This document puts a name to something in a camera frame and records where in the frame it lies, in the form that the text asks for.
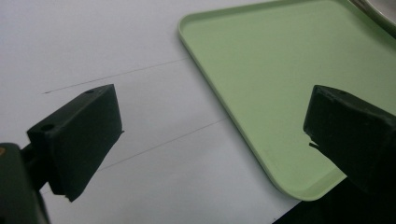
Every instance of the light green plastic tray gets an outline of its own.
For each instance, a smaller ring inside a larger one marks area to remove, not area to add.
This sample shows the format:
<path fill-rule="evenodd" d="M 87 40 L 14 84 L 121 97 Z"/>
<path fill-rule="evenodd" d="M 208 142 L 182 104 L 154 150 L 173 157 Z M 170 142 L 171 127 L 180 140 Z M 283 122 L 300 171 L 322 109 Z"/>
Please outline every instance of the light green plastic tray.
<path fill-rule="evenodd" d="M 315 84 L 396 114 L 396 41 L 346 0 L 283 0 L 186 16 L 182 41 L 265 172 L 320 198 L 346 176 L 309 147 Z"/>

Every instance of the drawn line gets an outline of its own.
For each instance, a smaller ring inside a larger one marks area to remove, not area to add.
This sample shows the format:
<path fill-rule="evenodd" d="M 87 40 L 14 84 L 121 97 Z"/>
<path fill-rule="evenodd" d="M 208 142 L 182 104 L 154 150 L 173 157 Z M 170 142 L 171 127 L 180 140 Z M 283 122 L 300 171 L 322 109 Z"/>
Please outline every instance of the drawn line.
<path fill-rule="evenodd" d="M 132 71 L 129 71 L 129 72 L 124 72 L 124 73 L 116 74 L 116 75 L 109 76 L 109 77 L 100 77 L 100 78 L 97 78 L 97 79 L 94 79 L 94 80 L 90 80 L 90 81 L 86 81 L 86 82 L 81 82 L 81 83 L 78 83 L 78 84 L 74 84 L 74 85 L 62 87 L 62 88 L 59 88 L 59 89 L 55 89 L 55 90 L 52 90 L 52 91 L 46 91 L 46 92 L 43 92 L 42 94 L 48 94 L 48 93 L 51 93 L 51 92 L 54 92 L 54 91 L 61 91 L 61 90 L 65 90 L 65 89 L 68 89 L 68 88 L 72 88 L 72 87 L 84 85 L 84 84 L 87 84 L 87 83 L 91 83 L 91 82 L 95 82 L 95 81 L 99 81 L 99 80 L 103 80 L 103 79 L 107 79 L 107 78 L 111 78 L 111 77 L 123 76 L 123 75 L 127 75 L 127 74 L 130 74 L 130 73 L 134 73 L 134 72 L 139 72 L 139 71 L 147 70 L 147 69 L 150 69 L 150 68 L 154 68 L 154 67 L 159 67 L 159 66 L 167 65 L 167 64 L 170 64 L 170 63 L 177 63 L 177 62 L 181 62 L 181 61 L 187 60 L 187 59 L 189 59 L 189 58 L 190 58 L 190 57 L 188 57 L 188 58 L 183 58 L 183 59 L 179 59 L 179 60 L 172 61 L 172 62 L 168 62 L 168 63 L 160 63 L 160 64 L 152 65 L 152 66 L 149 66 L 149 67 L 139 68 L 139 69 L 135 69 L 135 70 L 132 70 Z"/>
<path fill-rule="evenodd" d="M 142 155 L 143 153 L 149 152 L 149 151 L 151 151 L 151 150 L 153 150 L 153 149 L 156 149 L 156 148 L 161 147 L 161 146 L 163 146 L 163 145 L 166 145 L 166 144 L 168 144 L 168 143 L 174 142 L 174 141 L 176 141 L 176 140 L 178 140 L 178 139 L 180 139 L 180 138 L 182 138 L 182 137 L 185 137 L 185 136 L 187 136 L 187 135 L 190 135 L 190 134 L 192 134 L 192 133 L 196 133 L 196 132 L 198 132 L 198 131 L 201 131 L 202 129 L 205 129 L 205 128 L 207 128 L 207 127 L 210 127 L 210 126 L 212 126 L 212 125 L 215 125 L 215 124 L 217 124 L 217 123 L 220 123 L 220 122 L 222 122 L 222 121 L 224 121 L 224 120 L 226 120 L 226 119 L 227 119 L 227 118 L 220 119 L 220 120 L 218 120 L 218 121 L 216 121 L 216 122 L 210 123 L 210 124 L 208 124 L 208 125 L 206 125 L 206 126 L 204 126 L 204 127 L 201 127 L 201 128 L 199 128 L 199 129 L 196 129 L 196 130 L 194 130 L 194 131 L 192 131 L 192 132 L 190 132 L 190 133 L 183 134 L 183 135 L 181 135 L 181 136 L 179 136 L 179 137 L 177 137 L 177 138 L 174 138 L 174 139 L 169 140 L 169 141 L 167 141 L 167 142 L 161 143 L 161 144 L 159 144 L 159 145 L 156 146 L 156 147 L 151 147 L 151 148 L 149 148 L 149 149 L 147 149 L 147 150 L 145 150 L 145 151 L 139 152 L 139 153 L 137 153 L 137 154 L 135 154 L 135 155 L 133 155 L 133 156 L 131 156 L 131 157 L 128 157 L 128 158 L 126 158 L 126 159 L 124 159 L 124 160 L 122 160 L 122 161 L 117 161 L 116 163 L 113 163 L 113 164 L 111 164 L 111 165 L 105 166 L 105 167 L 103 167 L 103 168 L 97 170 L 96 172 L 103 171 L 103 170 L 105 170 L 105 169 L 107 169 L 107 168 L 109 168 L 109 167 L 115 166 L 115 165 L 120 164 L 120 163 L 122 163 L 122 162 L 124 162 L 124 161 L 128 161 L 128 160 L 130 160 L 130 159 L 133 158 L 133 157 L 140 156 L 140 155 Z M 45 191 L 45 192 L 42 192 L 42 194 L 47 194 L 47 193 L 49 193 L 49 192 L 50 192 L 50 190 Z"/>

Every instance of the black plastic part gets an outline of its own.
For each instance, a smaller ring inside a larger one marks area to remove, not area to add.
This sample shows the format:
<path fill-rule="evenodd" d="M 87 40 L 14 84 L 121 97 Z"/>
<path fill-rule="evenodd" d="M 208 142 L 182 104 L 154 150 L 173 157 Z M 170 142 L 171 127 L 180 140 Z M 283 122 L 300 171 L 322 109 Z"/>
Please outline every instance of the black plastic part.
<path fill-rule="evenodd" d="M 53 193 L 73 202 L 122 133 L 114 86 L 85 91 L 27 133 L 47 169 L 36 174 L 46 175 Z"/>
<path fill-rule="evenodd" d="M 0 144 L 0 223 L 47 224 L 41 194 L 34 190 L 17 145 Z"/>
<path fill-rule="evenodd" d="M 313 202 L 300 202 L 274 224 L 394 224 L 396 194 L 367 194 L 349 179 Z"/>
<path fill-rule="evenodd" d="M 345 91 L 315 86 L 304 131 L 363 191 L 396 187 L 395 116 Z"/>
<path fill-rule="evenodd" d="M 38 157 L 32 145 L 21 150 L 21 156 L 28 175 L 30 176 L 33 189 L 39 191 L 48 181 L 48 167 L 43 158 Z"/>

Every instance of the white surface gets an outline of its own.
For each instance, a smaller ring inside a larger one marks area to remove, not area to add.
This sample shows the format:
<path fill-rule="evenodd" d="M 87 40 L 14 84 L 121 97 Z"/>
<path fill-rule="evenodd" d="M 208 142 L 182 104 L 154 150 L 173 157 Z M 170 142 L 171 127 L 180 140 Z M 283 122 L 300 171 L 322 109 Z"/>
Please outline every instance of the white surface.
<path fill-rule="evenodd" d="M 177 36 L 194 11 L 257 1 L 2 1 L 1 142 L 114 83 L 125 133 L 52 223 L 271 223 L 297 201 L 268 180 Z"/>

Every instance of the pencil line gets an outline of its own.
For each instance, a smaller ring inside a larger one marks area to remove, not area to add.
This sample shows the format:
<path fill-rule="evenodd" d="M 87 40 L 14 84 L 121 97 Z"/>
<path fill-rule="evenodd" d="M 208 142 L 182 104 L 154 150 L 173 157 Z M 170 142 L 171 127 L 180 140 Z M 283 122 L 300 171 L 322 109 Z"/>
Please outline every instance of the pencil line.
<path fill-rule="evenodd" d="M 183 138 L 183 137 L 185 137 L 185 136 L 187 136 L 187 135 L 190 135 L 190 134 L 192 134 L 192 133 L 196 133 L 196 132 L 198 132 L 198 131 L 201 131 L 202 129 L 205 129 L 205 128 L 210 127 L 210 126 L 212 126 L 212 125 L 214 125 L 214 124 L 220 123 L 220 122 L 222 122 L 222 121 L 224 121 L 224 120 L 226 120 L 226 118 L 225 118 L 225 119 L 220 119 L 220 120 L 218 120 L 218 121 L 216 121 L 216 122 L 213 122 L 213 123 L 210 123 L 210 124 L 208 124 L 208 125 L 206 125 L 206 126 L 204 126 L 204 127 L 201 127 L 201 128 L 199 128 L 199 129 L 196 129 L 196 130 L 194 130 L 194 131 L 192 131 L 192 132 L 190 132 L 190 133 L 185 133 L 185 134 L 183 134 L 183 135 L 181 135 L 181 136 L 179 136 L 179 137 L 177 137 L 177 138 L 174 138 L 174 139 L 169 140 L 169 141 L 167 141 L 167 142 L 161 143 L 161 144 L 159 144 L 158 146 L 151 147 L 151 148 L 149 148 L 149 149 L 147 149 L 147 150 L 144 150 L 144 151 L 142 151 L 142 152 L 139 152 L 139 153 L 137 153 L 137 154 L 135 154 L 135 155 L 133 155 L 133 156 L 131 156 L 131 157 L 128 157 L 128 158 L 126 158 L 126 159 L 124 159 L 124 160 L 122 160 L 122 161 L 117 161 L 116 163 L 110 164 L 110 165 L 108 165 L 108 166 L 106 166 L 106 167 L 103 167 L 103 168 L 99 169 L 97 172 L 103 171 L 103 170 L 105 170 L 105 169 L 107 169 L 107 168 L 109 168 L 109 167 L 111 167 L 111 166 L 117 165 L 117 164 L 119 164 L 119 163 L 121 163 L 121 162 L 128 161 L 128 160 L 130 160 L 130 159 L 133 158 L 133 157 L 142 155 L 143 153 L 146 153 L 146 152 L 148 152 L 148 151 L 151 151 L 151 150 L 153 150 L 153 149 L 155 149 L 155 148 L 158 148 L 158 147 L 161 147 L 161 146 L 166 145 L 166 144 L 168 144 L 168 143 L 174 142 L 174 141 L 176 141 L 176 140 L 178 140 L 178 139 L 180 139 L 180 138 Z"/>
<path fill-rule="evenodd" d="M 160 63 L 160 64 L 152 65 L 152 66 L 149 66 L 149 67 L 135 69 L 135 70 L 132 70 L 132 71 L 129 71 L 129 72 L 119 73 L 119 74 L 116 74 L 116 75 L 113 75 L 113 76 L 109 76 L 109 77 L 100 77 L 100 78 L 97 78 L 97 79 L 94 79 L 94 80 L 85 81 L 85 82 L 81 82 L 81 83 L 70 85 L 70 86 L 66 86 L 66 87 L 61 87 L 59 89 L 55 89 L 55 90 L 51 90 L 51 91 L 45 91 L 42 94 L 48 94 L 48 93 L 51 93 L 51 92 L 54 92 L 54 91 L 62 91 L 62 90 L 68 89 L 68 88 L 84 85 L 84 84 L 87 84 L 87 83 L 91 83 L 91 82 L 95 82 L 95 81 L 99 81 L 99 80 L 103 80 L 103 79 L 107 79 L 107 78 L 112 78 L 112 77 L 119 77 L 119 76 L 127 75 L 127 74 L 130 74 L 130 73 L 135 73 L 135 72 L 139 72 L 139 71 L 144 71 L 144 70 L 147 70 L 147 69 L 150 69 L 150 68 L 160 67 L 160 66 L 167 65 L 167 64 L 170 64 L 170 63 L 178 63 L 178 62 L 187 60 L 189 58 L 190 57 L 179 59 L 179 60 L 175 60 L 175 61 L 172 61 L 172 62 Z"/>

